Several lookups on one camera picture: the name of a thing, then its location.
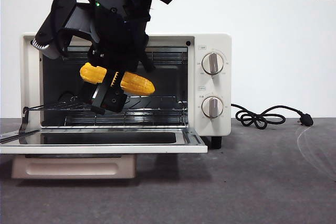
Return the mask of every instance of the white wall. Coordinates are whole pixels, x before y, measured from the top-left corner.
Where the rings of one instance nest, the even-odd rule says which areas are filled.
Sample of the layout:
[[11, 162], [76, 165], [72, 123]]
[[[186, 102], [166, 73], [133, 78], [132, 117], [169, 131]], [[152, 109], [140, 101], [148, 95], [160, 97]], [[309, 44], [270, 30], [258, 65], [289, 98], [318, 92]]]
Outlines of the white wall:
[[[19, 38], [39, 29], [51, 1], [1, 0], [2, 118], [20, 117]], [[148, 33], [232, 35], [233, 102], [336, 116], [336, 0], [154, 0], [152, 8]]]

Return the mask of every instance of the control knob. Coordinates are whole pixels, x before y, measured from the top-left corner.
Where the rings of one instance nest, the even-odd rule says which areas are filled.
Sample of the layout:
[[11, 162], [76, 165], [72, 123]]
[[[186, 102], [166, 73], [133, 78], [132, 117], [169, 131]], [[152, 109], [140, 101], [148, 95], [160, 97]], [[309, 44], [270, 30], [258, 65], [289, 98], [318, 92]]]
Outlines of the control knob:
[[217, 97], [208, 97], [202, 103], [203, 113], [211, 119], [219, 117], [223, 112], [223, 103]]
[[218, 74], [224, 67], [223, 58], [216, 52], [211, 52], [204, 56], [202, 60], [202, 67], [208, 74]]

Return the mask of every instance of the toy corn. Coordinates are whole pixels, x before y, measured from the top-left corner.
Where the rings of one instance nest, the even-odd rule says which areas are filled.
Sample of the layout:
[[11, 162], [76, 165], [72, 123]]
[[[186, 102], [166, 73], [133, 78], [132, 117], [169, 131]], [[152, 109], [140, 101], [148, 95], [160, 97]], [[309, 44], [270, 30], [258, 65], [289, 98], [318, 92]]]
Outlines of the toy corn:
[[[97, 84], [103, 82], [106, 72], [106, 68], [94, 67], [87, 62], [81, 67], [80, 76], [86, 82]], [[120, 86], [125, 92], [136, 95], [151, 95], [155, 91], [155, 87], [150, 80], [130, 72], [125, 72]]]

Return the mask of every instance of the gray carpet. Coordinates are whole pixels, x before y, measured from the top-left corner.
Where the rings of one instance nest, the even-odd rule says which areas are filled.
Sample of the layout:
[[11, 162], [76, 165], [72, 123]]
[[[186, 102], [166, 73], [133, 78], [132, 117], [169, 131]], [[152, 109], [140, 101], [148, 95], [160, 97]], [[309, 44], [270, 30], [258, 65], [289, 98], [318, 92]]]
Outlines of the gray carpet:
[[221, 150], [139, 155], [132, 180], [12, 180], [2, 155], [1, 223], [336, 223], [336, 119], [306, 129], [234, 122]]

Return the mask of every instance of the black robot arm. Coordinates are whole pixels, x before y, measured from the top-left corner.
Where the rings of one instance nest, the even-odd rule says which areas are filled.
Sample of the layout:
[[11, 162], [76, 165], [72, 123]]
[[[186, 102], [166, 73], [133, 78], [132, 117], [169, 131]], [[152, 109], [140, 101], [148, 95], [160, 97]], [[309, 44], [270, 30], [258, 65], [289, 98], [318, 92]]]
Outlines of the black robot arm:
[[[106, 68], [109, 74], [97, 86], [85, 85], [83, 101], [91, 103], [96, 113], [103, 114], [105, 108], [120, 112], [127, 97], [120, 88], [123, 73], [136, 72], [139, 62], [147, 72], [155, 69], [145, 53], [149, 40], [145, 29], [151, 18], [152, 0], [88, 1], [54, 0], [50, 14], [31, 43], [45, 56], [56, 59], [68, 57], [67, 48], [73, 36], [90, 41], [89, 62]], [[162, 1], [168, 4], [171, 0]], [[117, 72], [119, 75], [110, 87]], [[107, 104], [111, 94], [117, 102]]]

